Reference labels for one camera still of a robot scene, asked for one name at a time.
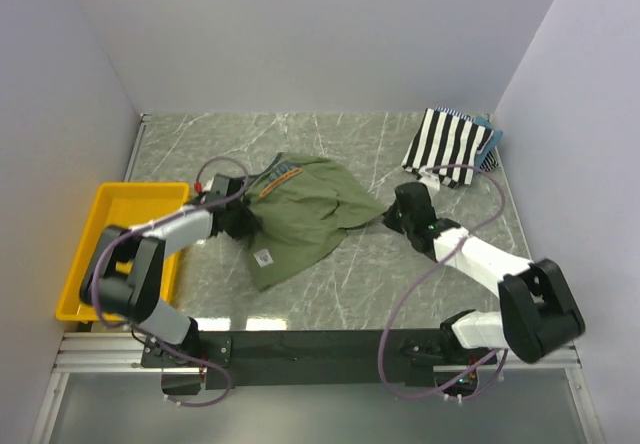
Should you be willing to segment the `olive green tank top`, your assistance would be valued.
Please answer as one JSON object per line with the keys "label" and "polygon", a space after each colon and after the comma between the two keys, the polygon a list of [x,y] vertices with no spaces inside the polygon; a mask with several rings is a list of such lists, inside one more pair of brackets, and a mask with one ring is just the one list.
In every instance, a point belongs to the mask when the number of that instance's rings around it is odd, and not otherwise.
{"label": "olive green tank top", "polygon": [[386,207],[343,165],[326,157],[279,153],[245,194],[259,229],[245,240],[256,289],[280,284],[327,257]]}

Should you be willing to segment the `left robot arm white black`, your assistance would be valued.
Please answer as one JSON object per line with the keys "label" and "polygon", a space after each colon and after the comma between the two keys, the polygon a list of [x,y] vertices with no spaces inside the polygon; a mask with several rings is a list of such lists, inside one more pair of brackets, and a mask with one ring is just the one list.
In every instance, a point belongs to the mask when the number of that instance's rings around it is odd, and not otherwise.
{"label": "left robot arm white black", "polygon": [[164,353],[186,366],[205,355],[197,322],[161,296],[165,260],[220,233],[241,240],[260,224],[245,190],[251,179],[216,175],[179,209],[145,224],[107,226],[79,290],[80,301],[114,314],[164,342]]}

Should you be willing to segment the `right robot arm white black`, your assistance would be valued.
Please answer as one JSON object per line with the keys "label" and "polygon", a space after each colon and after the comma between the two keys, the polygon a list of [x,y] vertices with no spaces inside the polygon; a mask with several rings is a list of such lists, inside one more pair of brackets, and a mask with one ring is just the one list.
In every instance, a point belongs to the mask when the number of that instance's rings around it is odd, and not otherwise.
{"label": "right robot arm white black", "polygon": [[418,253],[461,272],[499,300],[495,312],[466,310],[441,323],[436,349],[447,361],[460,363],[484,348],[510,350],[533,364],[586,331],[557,263],[509,254],[461,224],[439,218],[423,183],[395,189],[384,224],[404,235]]}

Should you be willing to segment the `black white striped folded top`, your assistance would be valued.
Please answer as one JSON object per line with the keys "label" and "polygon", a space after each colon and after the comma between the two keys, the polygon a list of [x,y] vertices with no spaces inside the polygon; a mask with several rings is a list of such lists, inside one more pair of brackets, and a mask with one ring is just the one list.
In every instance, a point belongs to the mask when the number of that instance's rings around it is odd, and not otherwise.
{"label": "black white striped folded top", "polygon": [[476,154],[491,131],[452,114],[427,108],[422,122],[401,161],[401,167],[418,175],[432,168],[441,184],[449,188],[470,185]]}

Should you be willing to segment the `blue striped folded garment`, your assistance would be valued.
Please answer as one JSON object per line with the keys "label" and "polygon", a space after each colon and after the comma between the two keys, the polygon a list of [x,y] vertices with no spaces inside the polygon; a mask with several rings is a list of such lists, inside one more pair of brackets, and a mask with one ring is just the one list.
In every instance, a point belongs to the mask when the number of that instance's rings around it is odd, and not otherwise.
{"label": "blue striped folded garment", "polygon": [[[447,108],[447,107],[444,107],[444,106],[438,106],[438,107],[435,108],[435,110],[436,111],[440,111],[440,112],[445,112],[445,113],[448,113],[448,114],[452,114],[452,115],[454,115],[456,117],[459,117],[459,118],[462,118],[462,119],[465,119],[465,120],[473,121],[473,118],[475,117],[475,116],[470,116],[468,114],[464,114],[464,113],[462,113],[460,111],[456,111],[454,109]],[[496,148],[492,152],[490,152],[482,162],[480,162],[479,160],[477,160],[475,158],[475,165],[477,167],[479,167],[480,169],[482,169],[483,171],[485,171],[485,172],[491,172],[491,171],[497,169],[499,167],[499,161],[498,161],[498,158],[496,157]]]}

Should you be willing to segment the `yellow plastic tray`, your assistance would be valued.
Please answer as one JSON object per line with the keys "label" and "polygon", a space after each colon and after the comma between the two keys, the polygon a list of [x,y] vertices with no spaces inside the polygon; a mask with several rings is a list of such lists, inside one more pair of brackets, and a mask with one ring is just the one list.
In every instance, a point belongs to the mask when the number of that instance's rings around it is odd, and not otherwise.
{"label": "yellow plastic tray", "polygon": [[76,249],[55,316],[62,322],[95,322],[94,309],[81,302],[79,291],[103,229],[130,227],[177,210],[190,195],[184,182],[107,182],[99,186]]}

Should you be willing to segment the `black base crossbar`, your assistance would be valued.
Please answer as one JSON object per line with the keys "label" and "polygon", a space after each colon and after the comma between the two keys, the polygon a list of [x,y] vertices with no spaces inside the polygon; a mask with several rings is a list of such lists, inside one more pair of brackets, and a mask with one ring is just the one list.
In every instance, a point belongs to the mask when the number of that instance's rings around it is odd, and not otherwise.
{"label": "black base crossbar", "polygon": [[[379,381],[380,330],[202,331],[200,349],[238,386],[368,384]],[[466,350],[439,329],[393,329],[384,369],[391,383],[433,387],[436,367],[467,367],[490,350]]]}

